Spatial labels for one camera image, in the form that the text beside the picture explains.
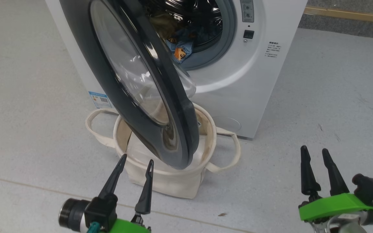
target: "laundry basket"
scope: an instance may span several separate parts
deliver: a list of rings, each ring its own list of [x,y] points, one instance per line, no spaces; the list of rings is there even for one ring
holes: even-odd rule
[[[206,110],[196,104],[194,104],[194,106],[197,120],[201,123],[199,127],[199,146],[197,152],[194,153],[194,157],[199,158],[199,161],[195,164],[193,161],[190,166],[183,170],[175,170],[155,157],[154,161],[157,166],[155,166],[153,172],[154,191],[170,196],[192,199],[197,195],[198,188],[204,179],[206,170],[213,173],[225,171],[236,165],[241,157],[241,147],[237,135],[216,127],[212,117]],[[86,118],[87,129],[101,144],[115,148],[119,157],[127,153],[128,157],[126,159],[125,169],[129,175],[129,179],[134,184],[143,185],[145,183],[145,172],[148,166],[148,164],[143,161],[147,161],[145,156],[151,156],[151,152],[147,149],[140,148],[139,139],[134,138],[136,137],[135,134],[132,133],[132,130],[120,116],[118,116],[114,125],[113,138],[94,132],[92,130],[92,120],[103,112],[118,114],[114,109],[97,109],[91,112]],[[232,155],[232,161],[228,166],[223,168],[209,162],[216,147],[217,134],[229,135],[234,141],[235,152],[234,155]],[[136,152],[130,149],[133,148],[129,145],[130,143],[136,145]]]

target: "floor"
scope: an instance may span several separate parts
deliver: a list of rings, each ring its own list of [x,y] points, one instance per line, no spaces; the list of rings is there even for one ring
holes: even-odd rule
[[[58,211],[96,196],[117,156],[84,126],[94,106],[43,0],[0,0],[0,233],[70,232]],[[112,116],[94,122],[111,135]],[[351,192],[373,177],[373,39],[298,29],[253,141],[235,168],[205,177],[185,200],[153,194],[145,224],[154,232],[301,233],[300,146],[329,195],[326,147]],[[226,164],[231,141],[213,157]],[[130,219],[141,187],[122,174],[118,216]],[[373,232],[373,226],[367,227]]]

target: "floor seam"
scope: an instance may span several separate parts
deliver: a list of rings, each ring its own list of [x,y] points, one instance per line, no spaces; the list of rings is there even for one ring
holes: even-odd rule
[[[11,184],[16,184],[16,185],[21,185],[21,186],[26,186],[26,187],[30,187],[30,188],[34,188],[34,189],[40,189],[40,190],[44,190],[44,191],[48,191],[48,192],[54,192],[54,193],[58,193],[58,194],[78,197],[78,198],[87,199],[87,200],[92,199],[92,198],[87,197],[87,196],[80,196],[80,195],[76,195],[76,194],[72,194],[72,193],[68,193],[68,192],[61,192],[61,191],[57,191],[57,190],[53,190],[53,189],[47,189],[47,188],[43,188],[43,187],[39,187],[39,186],[34,186],[34,185],[31,185],[31,184],[25,184],[25,183],[20,183],[20,182],[16,182],[16,181],[5,180],[5,179],[1,179],[1,178],[0,178],[0,181],[11,183]],[[120,203],[118,203],[117,205],[120,205],[120,206],[123,206],[123,207],[128,207],[128,208],[134,208],[134,206],[124,205],[124,204],[120,204]],[[168,213],[161,212],[161,211],[153,211],[152,210],[151,212],[156,213],[156,214],[167,215],[167,216],[175,217],[175,218],[182,218],[182,219],[185,219],[185,220],[194,221],[194,222],[197,222],[197,223],[200,223],[200,224],[207,224],[207,225],[211,225],[211,226],[214,226],[214,227],[222,227],[222,228],[235,230],[235,231],[239,231],[239,232],[244,232],[244,233],[255,233],[255,232],[248,231],[248,230],[242,230],[242,229],[237,229],[237,228],[233,228],[233,227],[227,227],[227,226],[223,226],[223,225],[219,225],[219,224],[212,224],[212,223],[208,223],[208,222],[204,222],[204,221],[200,221],[200,220],[196,220],[196,219],[192,219],[192,218],[187,218],[187,217],[182,217],[182,216],[178,216],[178,215],[168,214]]]

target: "beige fabric basket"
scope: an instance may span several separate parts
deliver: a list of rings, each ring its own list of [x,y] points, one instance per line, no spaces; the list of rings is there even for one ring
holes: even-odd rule
[[[241,157],[241,147],[237,135],[230,131],[216,127],[212,117],[206,110],[196,104],[194,104],[194,106],[197,120],[201,123],[199,128],[199,134],[201,136],[200,143],[204,143],[204,146],[199,146],[199,148],[202,148],[201,162],[197,166],[185,170],[173,170],[169,172],[154,169],[154,191],[170,196],[192,199],[197,195],[198,188],[204,179],[206,170],[213,173],[225,171],[236,165]],[[114,125],[113,138],[109,138],[94,132],[92,130],[92,120],[98,114],[104,112],[118,114],[118,112],[116,112],[114,109],[97,109],[91,112],[86,118],[86,127],[101,144],[115,148],[120,157],[126,153],[129,140],[134,136],[134,134],[120,116],[118,116]],[[228,166],[223,168],[209,162],[216,147],[217,134],[229,135],[234,141],[235,153],[233,155],[233,159]],[[125,169],[132,183],[143,185],[145,183],[145,172],[148,165],[139,162],[139,160],[134,158],[134,156],[136,156],[136,154],[128,154]]]

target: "washing machine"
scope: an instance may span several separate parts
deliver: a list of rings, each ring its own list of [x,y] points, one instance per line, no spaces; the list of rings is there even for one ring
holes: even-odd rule
[[[198,143],[199,122],[191,102],[206,109],[218,127],[255,136],[306,4],[46,2],[95,106],[115,107],[152,152],[178,168],[188,163]],[[201,36],[206,39],[194,44],[187,59],[176,62],[151,22],[156,12],[210,33]]]

